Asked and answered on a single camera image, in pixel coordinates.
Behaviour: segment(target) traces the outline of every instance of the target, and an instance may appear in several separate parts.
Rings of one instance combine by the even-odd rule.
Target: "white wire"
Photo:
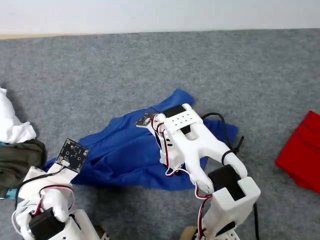
[[[35,207],[35,209],[31,209],[31,210],[35,211],[35,210],[37,209],[37,206],[38,206],[38,204],[24,205],[24,206],[16,209],[16,210],[12,213],[12,215],[11,215],[11,222],[12,222],[12,225],[13,225],[14,230],[15,230],[19,235],[22,236],[20,230],[19,230],[18,227],[17,227],[17,223],[16,223],[16,213],[17,213],[18,211],[21,211],[21,209],[24,209],[24,210],[25,210],[25,209],[27,209],[27,208],[29,208],[29,207]]]

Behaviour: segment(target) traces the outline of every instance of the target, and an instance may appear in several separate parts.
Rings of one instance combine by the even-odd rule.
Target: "white wall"
[[[0,34],[320,28],[320,0],[0,0]]]

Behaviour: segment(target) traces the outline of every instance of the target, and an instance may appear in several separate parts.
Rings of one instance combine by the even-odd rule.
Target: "red cloth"
[[[320,115],[309,111],[275,164],[297,185],[320,193]]]

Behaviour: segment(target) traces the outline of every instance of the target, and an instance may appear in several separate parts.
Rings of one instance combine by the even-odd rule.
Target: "white cloth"
[[[0,142],[15,144],[36,138],[36,132],[30,122],[21,123],[16,117],[6,93],[6,89],[0,88]]]

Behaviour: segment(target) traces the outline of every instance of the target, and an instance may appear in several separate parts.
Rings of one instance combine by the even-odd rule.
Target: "black cable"
[[[254,229],[255,229],[255,238],[260,240],[259,236],[259,219],[258,219],[258,206],[257,202],[253,204],[253,213],[254,213]]]
[[[226,121],[224,119],[224,117],[218,113],[218,112],[210,112],[207,113],[205,115],[203,115],[201,118],[205,119],[209,116],[218,116],[221,119],[221,122],[223,124],[223,131],[224,131],[224,136],[225,136],[225,140],[226,140],[226,145],[230,148],[230,150],[226,151],[221,158],[221,163],[222,165],[225,165],[224,161],[225,161],[225,157],[226,155],[228,155],[229,153],[234,153],[235,155],[237,155],[237,153],[239,153],[240,150],[240,146],[242,144],[242,142],[244,141],[245,137],[242,136],[238,145],[236,147],[232,147],[230,144],[230,140],[229,140],[229,136],[228,136],[228,131],[227,131],[227,125],[226,125]],[[259,235],[259,218],[258,218],[258,206],[257,203],[255,202],[253,204],[253,213],[254,213],[254,229],[255,229],[255,238],[256,240],[260,240],[260,235]]]
[[[228,136],[228,130],[227,130],[227,125],[226,125],[226,121],[225,121],[225,118],[218,112],[209,112],[205,115],[203,115],[201,118],[202,119],[205,119],[209,116],[218,116],[220,119],[221,119],[221,122],[222,122],[222,127],[223,127],[223,131],[224,131],[224,137],[225,137],[225,140],[226,140],[226,145],[230,148],[230,150],[226,151],[223,155],[222,155],[222,158],[221,158],[221,163],[222,165],[225,165],[225,157],[227,154],[229,153],[234,153],[235,155],[237,155],[237,153],[239,153],[240,151],[240,146],[242,144],[242,142],[244,141],[245,137],[242,136],[238,145],[236,147],[232,147],[231,146],[231,143],[230,143],[230,140],[229,140],[229,136]]]
[[[47,177],[50,177],[50,176],[54,176],[54,175],[60,173],[63,169],[64,169],[64,166],[62,166],[61,169],[59,171],[57,171],[57,172],[36,176],[36,177],[30,178],[30,179],[28,179],[26,181],[23,181],[16,189],[16,193],[15,193],[15,197],[14,197],[14,209],[17,209],[17,206],[18,206],[18,195],[19,195],[20,189],[22,188],[23,185],[25,185],[27,183],[30,183],[30,182],[32,182],[34,180],[44,179],[44,178],[47,178]]]
[[[209,116],[218,116],[221,119],[221,122],[223,123],[223,131],[224,131],[224,136],[225,136],[225,140],[226,140],[226,145],[231,149],[232,147],[231,147],[231,143],[230,143],[229,136],[228,136],[225,118],[218,112],[209,112],[209,113],[203,115],[201,118],[205,119]]]

